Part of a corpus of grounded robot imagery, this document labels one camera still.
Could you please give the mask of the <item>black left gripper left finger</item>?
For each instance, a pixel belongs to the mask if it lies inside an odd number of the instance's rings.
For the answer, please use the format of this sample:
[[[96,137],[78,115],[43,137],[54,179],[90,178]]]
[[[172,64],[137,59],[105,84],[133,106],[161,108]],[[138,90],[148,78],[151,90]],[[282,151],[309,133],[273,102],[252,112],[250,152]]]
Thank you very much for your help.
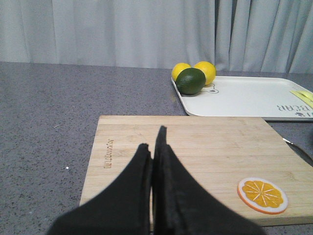
[[[49,235],[148,235],[153,160],[147,144],[100,194],[58,217]]]

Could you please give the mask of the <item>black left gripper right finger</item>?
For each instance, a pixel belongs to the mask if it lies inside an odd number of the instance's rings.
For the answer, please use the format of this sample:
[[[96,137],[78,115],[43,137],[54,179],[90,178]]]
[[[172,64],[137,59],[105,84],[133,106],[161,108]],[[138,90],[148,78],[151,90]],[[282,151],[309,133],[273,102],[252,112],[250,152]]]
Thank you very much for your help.
[[[153,219],[156,235],[263,235],[265,231],[208,193],[186,170],[164,126],[156,139]]]

